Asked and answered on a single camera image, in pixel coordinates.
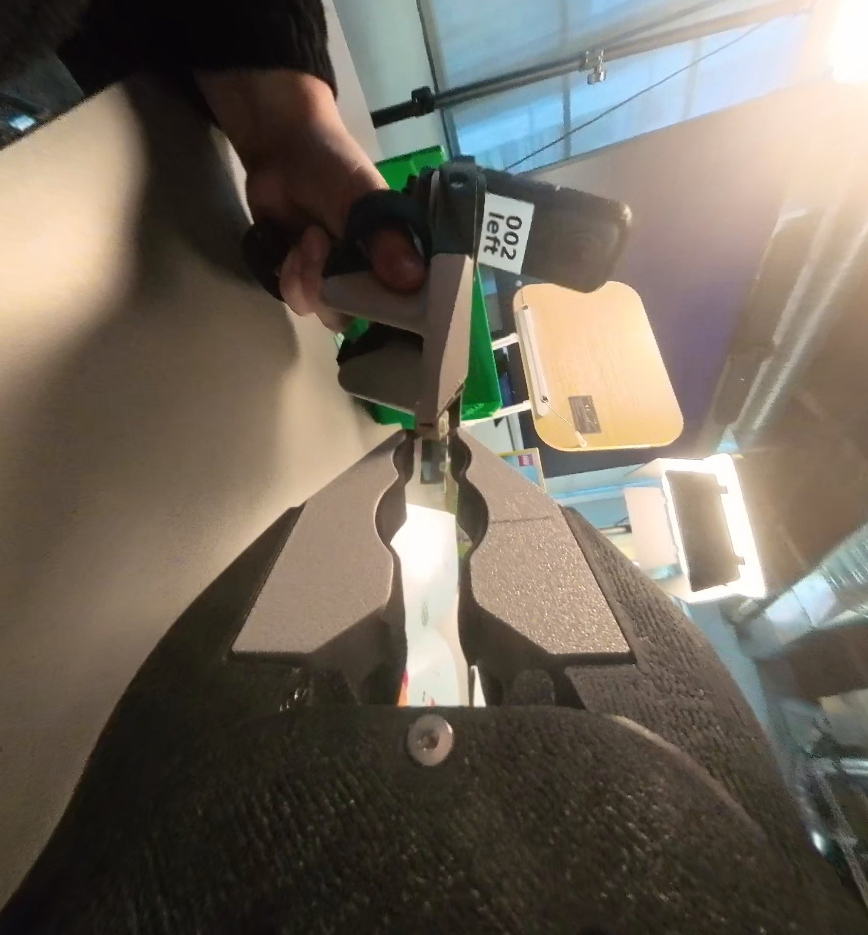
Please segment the person's left forearm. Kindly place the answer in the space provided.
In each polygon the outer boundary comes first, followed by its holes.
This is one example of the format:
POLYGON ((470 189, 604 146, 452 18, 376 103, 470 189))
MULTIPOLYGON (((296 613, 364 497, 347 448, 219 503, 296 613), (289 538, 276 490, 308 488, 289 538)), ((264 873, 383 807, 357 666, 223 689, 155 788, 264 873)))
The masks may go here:
POLYGON ((323 2, 87 2, 56 52, 87 92, 136 72, 191 86, 237 150, 339 123, 323 2))

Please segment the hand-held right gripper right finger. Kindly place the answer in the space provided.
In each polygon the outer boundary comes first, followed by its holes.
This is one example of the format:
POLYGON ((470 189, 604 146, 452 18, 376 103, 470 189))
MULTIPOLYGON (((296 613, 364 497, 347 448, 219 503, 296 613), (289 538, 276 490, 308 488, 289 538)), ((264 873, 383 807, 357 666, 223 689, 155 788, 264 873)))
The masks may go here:
POLYGON ((563 511, 499 455, 453 444, 462 560, 459 636, 470 663, 627 663, 634 653, 563 511))

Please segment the person's left hand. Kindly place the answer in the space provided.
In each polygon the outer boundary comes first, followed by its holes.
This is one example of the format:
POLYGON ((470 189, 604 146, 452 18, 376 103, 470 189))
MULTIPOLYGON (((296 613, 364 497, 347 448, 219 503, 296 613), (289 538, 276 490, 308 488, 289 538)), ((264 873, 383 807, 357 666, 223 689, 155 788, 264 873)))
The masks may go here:
POLYGON ((283 302, 340 333, 348 316, 322 297, 323 269, 342 239, 351 207, 387 189, 379 171, 336 111, 318 111, 297 123, 261 125, 238 148, 247 173, 253 218, 274 221, 291 247, 277 267, 283 302))

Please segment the green plastic bin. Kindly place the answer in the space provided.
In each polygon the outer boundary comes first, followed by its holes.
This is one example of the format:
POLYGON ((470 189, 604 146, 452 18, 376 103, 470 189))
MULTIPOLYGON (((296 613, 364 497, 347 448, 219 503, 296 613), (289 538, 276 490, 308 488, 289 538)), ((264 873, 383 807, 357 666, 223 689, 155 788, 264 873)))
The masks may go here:
MULTIPOLYGON (((396 191, 404 190, 412 177, 419 177, 426 170, 437 169, 446 163, 447 153, 440 145, 410 151, 398 156, 382 159, 375 165, 388 186, 396 191)), ((335 339, 337 356, 348 350, 369 328, 369 322, 355 319, 335 339)), ((474 278, 471 307, 471 337, 468 355, 467 378, 463 388, 461 421, 490 420, 502 406, 498 369, 493 350, 493 339, 488 322, 481 277, 477 270, 474 278)), ((415 419, 406 412, 375 402, 361 403, 372 420, 381 426, 397 426, 413 429, 415 419)))

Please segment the open lego instruction booklet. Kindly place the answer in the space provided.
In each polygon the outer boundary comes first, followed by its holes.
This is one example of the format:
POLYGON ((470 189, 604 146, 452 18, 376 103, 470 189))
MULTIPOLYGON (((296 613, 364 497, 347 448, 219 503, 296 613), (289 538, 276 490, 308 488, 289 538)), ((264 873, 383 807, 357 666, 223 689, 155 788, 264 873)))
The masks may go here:
POLYGON ((479 672, 468 664, 460 640, 456 532, 451 513, 409 504, 393 537, 405 605, 402 706, 485 705, 479 672))

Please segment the black light stand pole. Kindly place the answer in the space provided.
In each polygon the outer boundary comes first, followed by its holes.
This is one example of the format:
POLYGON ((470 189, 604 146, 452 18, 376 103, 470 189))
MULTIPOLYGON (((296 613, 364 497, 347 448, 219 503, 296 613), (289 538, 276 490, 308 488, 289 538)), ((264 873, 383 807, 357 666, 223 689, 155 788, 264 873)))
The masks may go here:
POLYGON ((371 111, 371 123, 375 129, 379 129, 573 73, 602 78, 605 75, 605 52, 603 48, 591 49, 443 91, 435 91, 429 86, 418 87, 411 92, 409 99, 371 111))

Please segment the lego set box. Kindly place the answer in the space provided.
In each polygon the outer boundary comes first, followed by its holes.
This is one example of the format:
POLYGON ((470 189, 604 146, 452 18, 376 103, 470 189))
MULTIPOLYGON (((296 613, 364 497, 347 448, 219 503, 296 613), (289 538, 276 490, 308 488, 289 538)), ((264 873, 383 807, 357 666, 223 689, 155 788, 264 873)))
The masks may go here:
POLYGON ((501 452, 499 457, 543 493, 548 493, 539 449, 509 450, 501 452))

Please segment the light wood side table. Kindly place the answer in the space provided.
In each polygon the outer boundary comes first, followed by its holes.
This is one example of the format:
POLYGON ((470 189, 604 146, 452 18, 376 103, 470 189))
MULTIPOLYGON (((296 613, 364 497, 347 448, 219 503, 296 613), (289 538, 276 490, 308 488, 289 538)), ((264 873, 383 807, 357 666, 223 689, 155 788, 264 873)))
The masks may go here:
POLYGON ((532 422, 566 453, 665 447, 683 431, 638 293, 609 281, 583 294, 535 283, 512 300, 532 422))

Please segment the studio light panel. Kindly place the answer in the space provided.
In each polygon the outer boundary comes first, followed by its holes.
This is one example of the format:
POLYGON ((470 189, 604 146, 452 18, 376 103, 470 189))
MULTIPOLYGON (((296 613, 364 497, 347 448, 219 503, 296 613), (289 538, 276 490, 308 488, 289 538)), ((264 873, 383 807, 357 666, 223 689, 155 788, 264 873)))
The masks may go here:
POLYGON ((624 485, 635 562, 672 598, 694 605, 767 595, 736 460, 664 458, 624 485))

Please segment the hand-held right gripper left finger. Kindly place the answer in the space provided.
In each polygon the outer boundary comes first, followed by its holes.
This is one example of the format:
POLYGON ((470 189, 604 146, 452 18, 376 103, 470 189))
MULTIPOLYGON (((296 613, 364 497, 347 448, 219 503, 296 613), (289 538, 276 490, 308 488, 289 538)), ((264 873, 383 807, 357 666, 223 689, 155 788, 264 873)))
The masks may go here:
POLYGON ((398 431, 310 497, 233 644, 278 659, 403 659, 393 535, 404 524, 408 433, 398 431))

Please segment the narrow light green lego plate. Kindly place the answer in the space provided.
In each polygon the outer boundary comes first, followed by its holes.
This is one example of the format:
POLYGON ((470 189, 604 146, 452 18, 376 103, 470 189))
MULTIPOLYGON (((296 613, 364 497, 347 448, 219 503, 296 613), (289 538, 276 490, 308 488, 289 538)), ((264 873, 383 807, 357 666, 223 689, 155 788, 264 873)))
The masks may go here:
POLYGON ((451 425, 444 413, 424 428, 413 442, 412 481, 424 495, 445 493, 451 476, 451 425))

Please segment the silver ventilation duct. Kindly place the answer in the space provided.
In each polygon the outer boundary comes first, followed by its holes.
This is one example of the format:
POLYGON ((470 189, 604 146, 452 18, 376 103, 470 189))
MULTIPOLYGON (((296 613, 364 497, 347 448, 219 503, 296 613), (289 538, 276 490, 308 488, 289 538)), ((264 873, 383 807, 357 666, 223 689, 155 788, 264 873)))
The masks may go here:
POLYGON ((765 610, 778 641, 868 625, 868 521, 837 544, 765 610))

